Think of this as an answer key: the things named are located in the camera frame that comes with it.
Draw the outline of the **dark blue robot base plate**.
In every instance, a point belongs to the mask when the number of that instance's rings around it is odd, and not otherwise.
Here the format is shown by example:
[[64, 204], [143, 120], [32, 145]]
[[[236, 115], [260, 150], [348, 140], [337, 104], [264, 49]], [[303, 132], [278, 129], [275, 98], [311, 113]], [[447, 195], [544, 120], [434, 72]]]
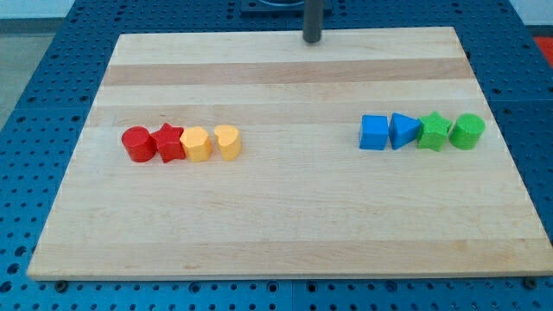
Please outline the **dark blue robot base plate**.
[[238, 0], [237, 9], [241, 16], [299, 14], [304, 11], [304, 0]]

